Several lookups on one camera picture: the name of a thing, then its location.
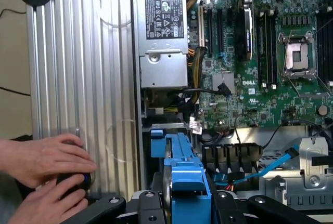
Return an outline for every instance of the finger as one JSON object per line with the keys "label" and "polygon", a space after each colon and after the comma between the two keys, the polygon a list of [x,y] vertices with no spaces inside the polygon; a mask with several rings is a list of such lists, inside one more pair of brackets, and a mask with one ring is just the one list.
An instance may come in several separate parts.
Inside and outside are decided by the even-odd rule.
{"label": "finger", "polygon": [[57,162],[54,166],[54,173],[92,173],[96,170],[97,166],[94,163],[82,164],[74,162]]}
{"label": "finger", "polygon": [[57,205],[59,205],[61,213],[65,213],[77,205],[77,203],[80,202],[84,197],[85,191],[83,189],[79,189],[59,201]]}
{"label": "finger", "polygon": [[73,134],[62,134],[55,137],[55,139],[58,142],[73,141],[75,144],[83,146],[83,141],[78,136]]}
{"label": "finger", "polygon": [[77,206],[73,207],[72,209],[68,210],[66,213],[63,214],[61,221],[65,221],[68,218],[72,217],[73,215],[76,215],[77,213],[81,212],[85,208],[88,207],[88,200],[83,199],[78,203]]}
{"label": "finger", "polygon": [[51,189],[53,189],[56,186],[56,183],[57,183],[56,179],[49,181],[46,185],[41,186],[40,188],[36,189],[35,192],[31,193],[29,195],[29,198],[37,199],[39,197],[46,195]]}
{"label": "finger", "polygon": [[83,175],[74,175],[56,185],[48,194],[48,200],[55,202],[61,198],[69,189],[79,185],[84,180]]}
{"label": "finger", "polygon": [[70,145],[70,144],[62,144],[59,147],[59,150],[64,153],[67,153],[67,154],[72,154],[72,155],[76,155],[76,156],[82,157],[87,160],[92,160],[89,153],[78,146],[74,146],[74,145]]}
{"label": "finger", "polygon": [[56,157],[56,162],[72,162],[72,163],[82,163],[82,164],[95,165],[95,163],[91,160],[87,160],[87,159],[81,158],[81,157],[76,156],[76,155],[62,153],[62,152],[58,153],[58,155]]}

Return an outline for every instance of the wall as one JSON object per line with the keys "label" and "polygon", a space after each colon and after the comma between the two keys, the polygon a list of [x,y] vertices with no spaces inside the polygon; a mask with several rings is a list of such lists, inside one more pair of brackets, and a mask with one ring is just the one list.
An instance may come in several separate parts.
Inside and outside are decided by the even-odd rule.
{"label": "wall", "polygon": [[[22,0],[0,0],[0,11],[25,11]],[[0,18],[0,86],[30,93],[26,15],[4,12]],[[31,135],[30,97],[0,90],[0,138]]]}

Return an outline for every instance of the connector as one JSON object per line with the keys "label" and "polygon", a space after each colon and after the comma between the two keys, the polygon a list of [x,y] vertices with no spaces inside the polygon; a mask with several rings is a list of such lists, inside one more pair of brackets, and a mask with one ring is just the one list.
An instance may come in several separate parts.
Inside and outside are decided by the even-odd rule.
{"label": "connector", "polygon": [[219,92],[224,97],[228,97],[228,96],[230,96],[232,94],[231,91],[230,91],[230,89],[229,89],[229,87],[226,84],[224,84],[224,83],[222,83],[221,85],[219,85],[217,88],[219,89]]}

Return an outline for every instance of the green circuit board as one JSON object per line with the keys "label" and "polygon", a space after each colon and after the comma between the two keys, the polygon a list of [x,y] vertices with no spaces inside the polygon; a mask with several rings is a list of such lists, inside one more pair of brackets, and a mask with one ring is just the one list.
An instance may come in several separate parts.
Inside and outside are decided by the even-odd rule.
{"label": "green circuit board", "polygon": [[[316,124],[324,124],[326,118],[333,118],[333,97],[330,87],[325,87],[317,76],[311,79],[290,80],[283,76],[285,68],[286,48],[279,43],[281,33],[286,37],[305,36],[313,34],[313,41],[308,45],[309,66],[317,69],[317,23],[316,10],[320,0],[253,0],[253,55],[247,62],[240,62],[235,54],[235,22],[227,24],[227,9],[232,8],[238,0],[218,0],[216,3],[206,4],[206,9],[212,10],[212,54],[207,54],[202,66],[203,88],[214,89],[214,76],[228,73],[228,82],[234,83],[233,94],[229,97],[201,93],[199,98],[198,119],[204,128],[233,127],[235,118],[240,113],[253,117],[260,127],[276,127],[283,119],[302,118]],[[217,10],[223,12],[223,50],[217,44]],[[267,73],[266,57],[260,56],[260,32],[257,18],[261,12],[274,10],[275,47],[277,86],[272,89],[269,85],[262,86],[260,76]],[[197,13],[194,8],[190,17]],[[209,24],[205,18],[205,34],[209,35]],[[189,24],[190,44],[198,45],[198,32]],[[319,114],[318,110],[324,106],[327,114]],[[252,123],[241,117],[238,127],[248,127]]]}

